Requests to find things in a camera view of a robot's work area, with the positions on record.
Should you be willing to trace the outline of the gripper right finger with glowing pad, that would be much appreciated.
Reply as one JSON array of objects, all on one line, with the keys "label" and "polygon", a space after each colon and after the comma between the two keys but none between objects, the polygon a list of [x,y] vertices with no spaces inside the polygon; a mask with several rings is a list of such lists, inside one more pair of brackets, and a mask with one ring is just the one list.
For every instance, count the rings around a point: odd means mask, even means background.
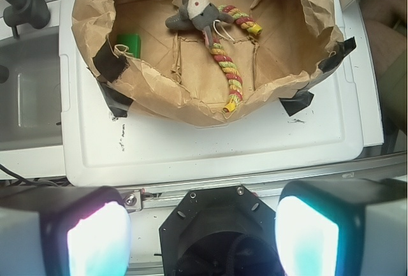
[{"label": "gripper right finger with glowing pad", "polygon": [[286,275],[407,275],[407,182],[291,181],[275,240]]}]

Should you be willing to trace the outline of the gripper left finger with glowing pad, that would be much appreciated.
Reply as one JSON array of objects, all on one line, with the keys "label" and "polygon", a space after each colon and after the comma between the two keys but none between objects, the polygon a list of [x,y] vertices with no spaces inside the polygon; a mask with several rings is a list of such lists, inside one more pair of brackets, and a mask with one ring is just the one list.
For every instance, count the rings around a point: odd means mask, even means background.
[{"label": "gripper left finger with glowing pad", "polygon": [[125,275],[130,255],[115,188],[1,189],[1,275]]}]

